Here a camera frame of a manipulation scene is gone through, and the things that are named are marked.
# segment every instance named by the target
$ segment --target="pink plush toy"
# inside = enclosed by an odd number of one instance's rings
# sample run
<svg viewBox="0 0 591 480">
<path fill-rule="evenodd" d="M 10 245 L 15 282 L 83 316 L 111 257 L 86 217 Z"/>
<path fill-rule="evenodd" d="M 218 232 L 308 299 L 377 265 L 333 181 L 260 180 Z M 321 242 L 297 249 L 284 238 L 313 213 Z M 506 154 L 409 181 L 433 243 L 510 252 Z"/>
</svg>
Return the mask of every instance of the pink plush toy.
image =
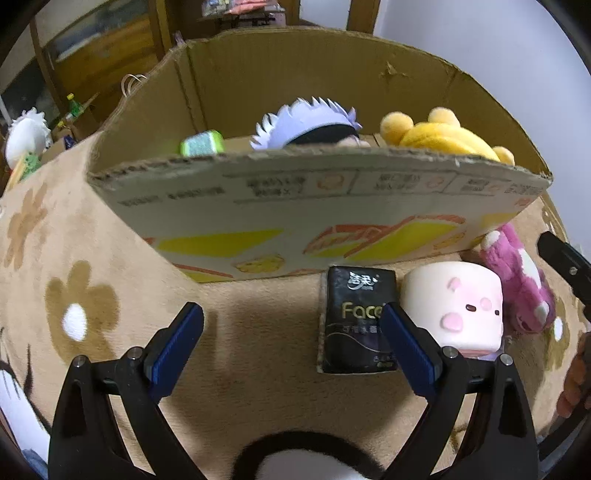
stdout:
<svg viewBox="0 0 591 480">
<path fill-rule="evenodd" d="M 539 333 L 556 319 L 556 304 L 515 229 L 507 223 L 484 237 L 480 257 L 499 275 L 506 318 L 518 332 Z"/>
</svg>

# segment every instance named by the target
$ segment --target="black tissue package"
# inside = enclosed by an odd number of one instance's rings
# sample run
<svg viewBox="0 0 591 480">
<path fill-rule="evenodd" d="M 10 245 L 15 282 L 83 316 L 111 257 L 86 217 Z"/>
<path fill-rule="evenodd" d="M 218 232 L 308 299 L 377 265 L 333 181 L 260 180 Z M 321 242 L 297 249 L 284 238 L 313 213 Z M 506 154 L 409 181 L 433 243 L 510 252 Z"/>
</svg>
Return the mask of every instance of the black tissue package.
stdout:
<svg viewBox="0 0 591 480">
<path fill-rule="evenodd" d="M 330 267 L 320 316 L 317 369 L 325 374 L 373 374 L 397 363 L 379 328 L 382 308 L 397 301 L 392 270 Z"/>
</svg>

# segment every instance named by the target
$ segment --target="beige blanket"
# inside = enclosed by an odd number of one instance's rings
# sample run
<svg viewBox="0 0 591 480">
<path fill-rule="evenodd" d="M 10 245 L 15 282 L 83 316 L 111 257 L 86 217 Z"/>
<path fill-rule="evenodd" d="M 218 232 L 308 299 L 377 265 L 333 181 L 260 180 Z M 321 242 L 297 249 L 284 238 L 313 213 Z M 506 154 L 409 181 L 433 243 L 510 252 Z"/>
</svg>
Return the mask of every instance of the beige blanket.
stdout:
<svg viewBox="0 0 591 480">
<path fill-rule="evenodd" d="M 400 371 L 351 377 L 316 372 L 320 276 L 195 283 L 135 235 L 85 183 L 93 141 L 62 154 L 0 200 L 1 352 L 21 384 L 31 368 L 30 400 L 40 413 L 51 422 L 75 355 L 100 361 L 145 345 L 191 300 L 206 312 L 205 330 L 161 408 L 209 478 L 227 478 L 233 469 L 247 476 L 244 472 L 256 471 L 270 452 L 298 447 L 354 463 L 350 466 L 362 476 L 379 475 L 426 403 L 412 394 Z M 536 201 L 514 224 L 547 274 L 561 319 L 545 334 L 513 338 L 508 347 L 536 429 L 542 431 L 553 418 L 584 325 L 567 284 L 535 254 L 542 231 L 563 235 L 550 203 Z M 402 277 L 430 261 L 390 267 Z M 453 458 L 472 403 L 473 398 L 466 400 L 439 467 Z M 147 468 L 121 405 L 115 407 L 132 456 Z M 293 430 L 302 433 L 264 440 Z M 346 449 L 358 455 L 346 460 Z"/>
</svg>

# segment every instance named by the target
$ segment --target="pig ear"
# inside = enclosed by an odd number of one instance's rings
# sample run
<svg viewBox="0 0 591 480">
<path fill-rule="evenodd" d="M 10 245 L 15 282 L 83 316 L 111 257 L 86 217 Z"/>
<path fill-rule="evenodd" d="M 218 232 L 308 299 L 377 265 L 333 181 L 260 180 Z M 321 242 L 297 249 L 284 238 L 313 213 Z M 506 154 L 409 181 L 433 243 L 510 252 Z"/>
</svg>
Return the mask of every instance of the pig ear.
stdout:
<svg viewBox="0 0 591 480">
<path fill-rule="evenodd" d="M 456 291 L 461 286 L 462 286 L 462 281 L 457 277 L 453 277 L 449 281 L 449 283 L 447 284 L 447 288 L 449 288 L 451 291 Z"/>
</svg>

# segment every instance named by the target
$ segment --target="green object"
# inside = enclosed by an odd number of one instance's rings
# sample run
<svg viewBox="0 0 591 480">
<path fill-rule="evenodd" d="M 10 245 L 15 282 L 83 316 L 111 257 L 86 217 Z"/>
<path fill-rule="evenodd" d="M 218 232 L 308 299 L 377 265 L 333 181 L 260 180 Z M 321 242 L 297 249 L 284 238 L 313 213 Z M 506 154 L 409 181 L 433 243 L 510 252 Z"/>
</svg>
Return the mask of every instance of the green object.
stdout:
<svg viewBox="0 0 591 480">
<path fill-rule="evenodd" d="M 25 157 L 25 170 L 22 172 L 22 177 L 20 181 L 26 179 L 31 173 L 39 170 L 41 168 L 41 162 L 39 161 L 39 156 L 29 153 Z"/>
<path fill-rule="evenodd" d="M 208 130 L 207 132 L 193 135 L 181 142 L 181 155 L 183 157 L 211 155 L 223 151 L 223 137 L 216 130 Z"/>
<path fill-rule="evenodd" d="M 68 101 L 70 102 L 70 113 L 74 118 L 80 116 L 82 113 L 82 105 L 74 100 L 74 94 L 68 93 Z"/>
</svg>

